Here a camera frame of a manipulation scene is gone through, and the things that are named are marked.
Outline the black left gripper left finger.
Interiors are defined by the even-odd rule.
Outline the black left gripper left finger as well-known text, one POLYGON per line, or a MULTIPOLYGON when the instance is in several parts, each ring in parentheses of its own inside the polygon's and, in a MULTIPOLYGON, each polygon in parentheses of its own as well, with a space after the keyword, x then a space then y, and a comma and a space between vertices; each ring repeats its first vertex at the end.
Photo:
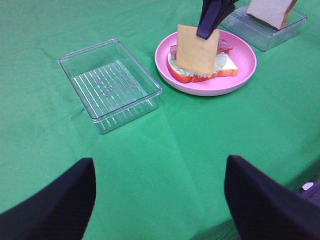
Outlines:
POLYGON ((33 196, 0 215, 2 240, 81 240, 96 201, 92 158, 82 158, 33 196))

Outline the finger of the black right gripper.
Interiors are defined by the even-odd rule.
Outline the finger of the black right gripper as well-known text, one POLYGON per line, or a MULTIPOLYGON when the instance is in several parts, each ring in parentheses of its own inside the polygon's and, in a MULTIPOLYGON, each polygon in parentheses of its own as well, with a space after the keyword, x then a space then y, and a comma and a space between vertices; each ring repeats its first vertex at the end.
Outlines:
POLYGON ((230 15, 235 9, 236 5, 235 3, 238 0, 220 0, 219 2, 221 3, 220 10, 217 14, 217 17, 214 21, 213 29, 215 30, 220 23, 228 16, 230 15))
POLYGON ((203 0, 196 35, 207 40, 215 29, 216 21, 222 9, 220 0, 203 0))

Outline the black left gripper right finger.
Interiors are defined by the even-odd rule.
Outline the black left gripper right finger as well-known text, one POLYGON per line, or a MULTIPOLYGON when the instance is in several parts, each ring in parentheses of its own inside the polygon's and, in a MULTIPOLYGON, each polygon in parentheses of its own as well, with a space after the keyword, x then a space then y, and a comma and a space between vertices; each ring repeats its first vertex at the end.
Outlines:
POLYGON ((292 192, 239 155, 229 155, 225 199, 241 240, 318 240, 320 182, 292 192))

